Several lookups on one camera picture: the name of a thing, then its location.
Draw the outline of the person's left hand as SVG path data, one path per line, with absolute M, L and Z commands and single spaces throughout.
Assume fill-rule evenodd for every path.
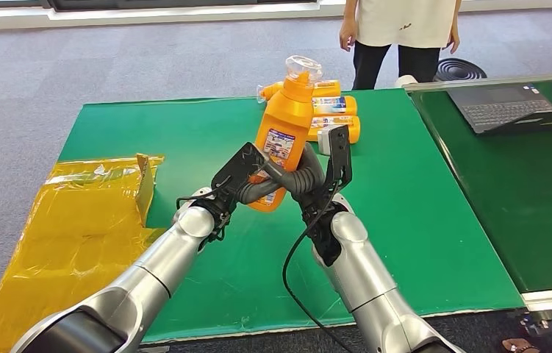
M 451 31 L 449 33 L 448 42 L 446 43 L 444 50 L 449 50 L 450 54 L 455 54 L 460 46 L 461 40 L 459 36 L 459 27 L 457 22 L 453 22 Z

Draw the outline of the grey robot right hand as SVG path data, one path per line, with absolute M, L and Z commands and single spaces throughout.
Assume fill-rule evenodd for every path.
M 287 171 L 272 160 L 262 170 L 269 178 L 257 185 L 258 196 L 267 196 L 279 188 L 284 188 L 293 195 L 301 195 L 321 186 L 325 181 L 322 166 L 311 143 L 305 143 L 294 171 Z

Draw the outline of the person's right hand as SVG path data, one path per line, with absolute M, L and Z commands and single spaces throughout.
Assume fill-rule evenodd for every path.
M 340 48 L 344 51 L 350 51 L 356 42 L 357 33 L 358 25 L 355 17 L 345 16 L 339 33 Z

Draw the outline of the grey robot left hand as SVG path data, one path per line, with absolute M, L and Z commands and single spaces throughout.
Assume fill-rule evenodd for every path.
M 278 190 L 280 184 L 272 179 L 266 179 L 263 182 L 253 184 L 246 182 L 237 192 L 236 200 L 241 204 L 250 204 L 261 199 L 264 196 Z

